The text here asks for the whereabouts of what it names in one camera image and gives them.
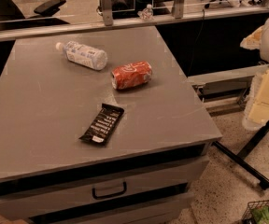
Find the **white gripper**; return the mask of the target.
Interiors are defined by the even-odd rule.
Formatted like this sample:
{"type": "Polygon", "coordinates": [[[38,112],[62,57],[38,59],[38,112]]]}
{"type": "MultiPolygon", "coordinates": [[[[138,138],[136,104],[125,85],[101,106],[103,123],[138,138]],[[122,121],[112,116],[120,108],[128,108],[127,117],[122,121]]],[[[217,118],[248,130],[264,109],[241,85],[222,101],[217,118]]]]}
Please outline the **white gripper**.
{"type": "Polygon", "coordinates": [[[252,79],[242,125],[246,130],[257,131],[269,120],[269,69],[257,73],[252,79]]]}

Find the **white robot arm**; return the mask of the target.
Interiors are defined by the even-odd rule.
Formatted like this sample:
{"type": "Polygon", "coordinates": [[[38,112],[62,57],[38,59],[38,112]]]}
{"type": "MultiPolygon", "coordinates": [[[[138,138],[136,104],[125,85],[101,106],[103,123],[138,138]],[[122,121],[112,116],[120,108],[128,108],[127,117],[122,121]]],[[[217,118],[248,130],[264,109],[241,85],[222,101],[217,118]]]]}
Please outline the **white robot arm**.
{"type": "MultiPolygon", "coordinates": [[[[258,49],[263,60],[269,63],[269,18],[265,24],[245,37],[240,43],[244,49],[258,49]]],[[[252,79],[242,125],[256,131],[269,121],[269,68],[252,79]]]]}

